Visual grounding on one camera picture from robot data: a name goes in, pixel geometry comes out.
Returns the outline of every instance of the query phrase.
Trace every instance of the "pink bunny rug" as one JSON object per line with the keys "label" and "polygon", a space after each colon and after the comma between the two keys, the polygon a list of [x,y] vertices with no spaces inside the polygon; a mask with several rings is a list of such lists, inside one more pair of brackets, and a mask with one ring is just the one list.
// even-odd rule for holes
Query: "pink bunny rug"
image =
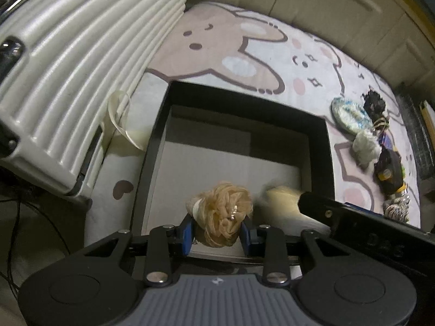
{"label": "pink bunny rug", "polygon": [[[152,126],[170,80],[266,97],[323,117],[328,124],[335,199],[382,213],[384,196],[372,169],[365,172],[356,165],[352,143],[336,128],[330,112],[333,98],[343,96],[363,104],[362,93],[373,87],[386,101],[389,132],[405,167],[411,196],[409,223],[420,226],[413,153],[390,87],[324,40],[256,12],[202,3],[183,15],[149,63],[132,97],[132,107],[140,110],[136,117],[130,110],[131,121]],[[131,212],[143,153],[119,154],[114,146],[107,152],[95,185],[90,222],[114,211],[127,217]],[[110,233],[120,221],[113,217]],[[95,225],[92,229],[99,231]],[[89,242],[99,237],[92,234]]]}

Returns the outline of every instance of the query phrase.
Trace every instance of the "black open box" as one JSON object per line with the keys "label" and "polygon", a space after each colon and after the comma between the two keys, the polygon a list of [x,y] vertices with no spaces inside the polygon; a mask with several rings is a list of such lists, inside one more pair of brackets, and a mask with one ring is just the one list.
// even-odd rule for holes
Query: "black open box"
{"label": "black open box", "polygon": [[[171,82],[147,147],[132,233],[178,225],[186,201],[220,180],[246,186],[254,202],[260,183],[271,182],[334,199],[325,120],[246,93]],[[240,243],[221,249],[197,244],[191,254],[239,261],[243,251]]]}

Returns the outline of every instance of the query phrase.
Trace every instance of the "blurred yellow object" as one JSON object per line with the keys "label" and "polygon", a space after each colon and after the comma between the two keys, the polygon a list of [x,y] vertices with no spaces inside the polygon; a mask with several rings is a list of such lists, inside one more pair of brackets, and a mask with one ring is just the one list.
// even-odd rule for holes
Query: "blurred yellow object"
{"label": "blurred yellow object", "polygon": [[429,137],[432,142],[432,146],[435,149],[435,112],[430,104],[425,100],[420,103],[421,116],[425,121],[426,128],[428,129]]}
{"label": "blurred yellow object", "polygon": [[330,229],[327,225],[299,211],[297,202],[301,194],[301,191],[286,186],[277,186],[267,190],[266,205],[259,207],[262,210],[263,223],[280,228],[287,235],[299,236],[305,229],[313,229],[328,235]]}

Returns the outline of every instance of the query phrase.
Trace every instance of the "metal screw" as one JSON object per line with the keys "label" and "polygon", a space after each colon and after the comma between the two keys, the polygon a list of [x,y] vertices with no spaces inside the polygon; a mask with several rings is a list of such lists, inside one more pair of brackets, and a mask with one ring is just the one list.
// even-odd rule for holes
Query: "metal screw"
{"label": "metal screw", "polygon": [[147,280],[153,283],[165,283],[167,281],[167,274],[161,271],[150,272],[147,274]]}
{"label": "metal screw", "polygon": [[286,282],[288,280],[288,277],[285,273],[282,272],[270,272],[266,276],[266,279],[270,283],[281,284]]}
{"label": "metal screw", "polygon": [[8,148],[13,151],[15,147],[17,146],[17,142],[14,139],[10,139],[7,143]]}

